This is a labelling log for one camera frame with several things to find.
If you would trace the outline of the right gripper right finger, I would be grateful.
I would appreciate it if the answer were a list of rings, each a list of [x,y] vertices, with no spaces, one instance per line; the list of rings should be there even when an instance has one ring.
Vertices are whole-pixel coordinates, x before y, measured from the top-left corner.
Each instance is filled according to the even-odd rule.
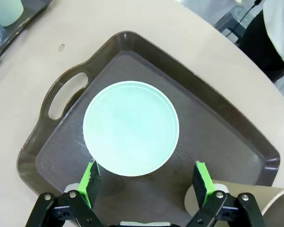
[[[213,227],[225,221],[230,227],[264,227],[265,222],[256,198],[249,192],[237,197],[215,188],[205,163],[195,162],[192,186],[199,210],[188,227]]]

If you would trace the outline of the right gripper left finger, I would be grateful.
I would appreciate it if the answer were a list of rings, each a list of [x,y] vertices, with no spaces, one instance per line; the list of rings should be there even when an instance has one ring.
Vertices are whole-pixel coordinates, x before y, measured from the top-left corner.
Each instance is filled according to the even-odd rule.
[[[96,161],[89,163],[81,181],[69,185],[60,196],[44,192],[38,199],[27,220],[27,227],[62,227],[67,220],[74,220],[80,227],[103,227],[93,206],[101,182]]]

